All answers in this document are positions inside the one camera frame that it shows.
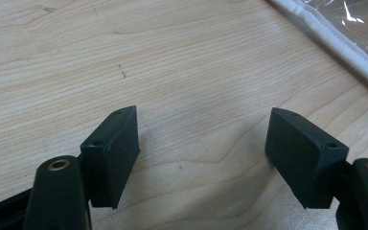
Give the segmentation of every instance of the wooden surface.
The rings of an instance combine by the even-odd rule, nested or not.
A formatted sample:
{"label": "wooden surface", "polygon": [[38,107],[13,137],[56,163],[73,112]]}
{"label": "wooden surface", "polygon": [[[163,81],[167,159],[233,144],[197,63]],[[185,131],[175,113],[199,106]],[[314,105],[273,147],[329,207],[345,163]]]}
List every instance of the wooden surface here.
{"label": "wooden surface", "polygon": [[336,229],[267,162],[273,106],[368,157],[368,83],[266,1],[0,1],[0,200],[132,104],[142,152],[94,229]]}

